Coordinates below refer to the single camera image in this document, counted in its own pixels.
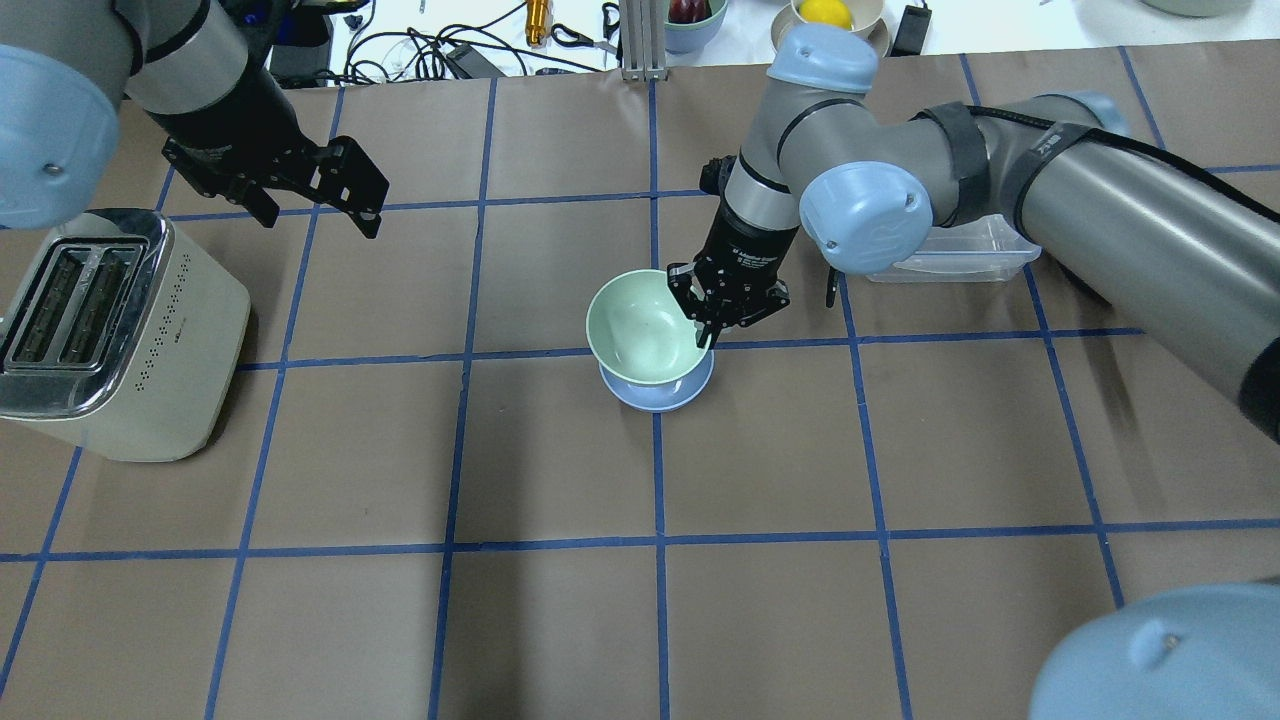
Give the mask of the black gripper green side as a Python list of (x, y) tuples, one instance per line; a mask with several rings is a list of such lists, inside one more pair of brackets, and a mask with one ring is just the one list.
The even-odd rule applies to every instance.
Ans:
[(799, 222), (764, 228), (721, 200), (707, 240), (690, 263), (667, 266), (667, 290), (678, 310), (698, 324), (695, 343), (712, 351), (719, 331), (750, 327), (787, 307), (790, 291), (780, 268)]

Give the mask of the robot arm by green bowl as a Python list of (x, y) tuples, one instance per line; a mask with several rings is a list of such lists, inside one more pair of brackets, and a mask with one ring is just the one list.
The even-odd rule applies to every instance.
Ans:
[[(778, 269), (805, 231), (827, 264), (870, 275), (936, 227), (1000, 214), (1277, 439), (1277, 214), (1126, 136), (1102, 94), (1005, 108), (948, 102), (896, 126), (864, 97), (879, 58), (803, 23), (783, 37), (698, 255), (667, 268), (710, 348), (790, 301)], [(1275, 719), (1277, 580), (1193, 585), (1128, 603), (1064, 638), (1033, 719)]]

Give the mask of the black gripper toaster side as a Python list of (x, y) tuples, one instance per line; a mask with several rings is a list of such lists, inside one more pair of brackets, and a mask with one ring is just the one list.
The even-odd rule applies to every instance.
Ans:
[(292, 104), (268, 70), (244, 70), (236, 86), (207, 108), (161, 114), (164, 154), (205, 197), (224, 197), (264, 227), (280, 206), (280, 190), (346, 214), (375, 240), (390, 182), (364, 147), (338, 136), (320, 149), (300, 128)]

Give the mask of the robot arm by toaster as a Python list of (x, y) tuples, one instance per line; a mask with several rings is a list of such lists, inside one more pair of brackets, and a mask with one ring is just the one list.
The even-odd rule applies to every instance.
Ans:
[(274, 191), (346, 214), (372, 238), (389, 183), (356, 140), (300, 128), (268, 69), (285, 19), (329, 1), (5, 1), (3, 225), (45, 229), (90, 208), (131, 100), (201, 196), (275, 224)]

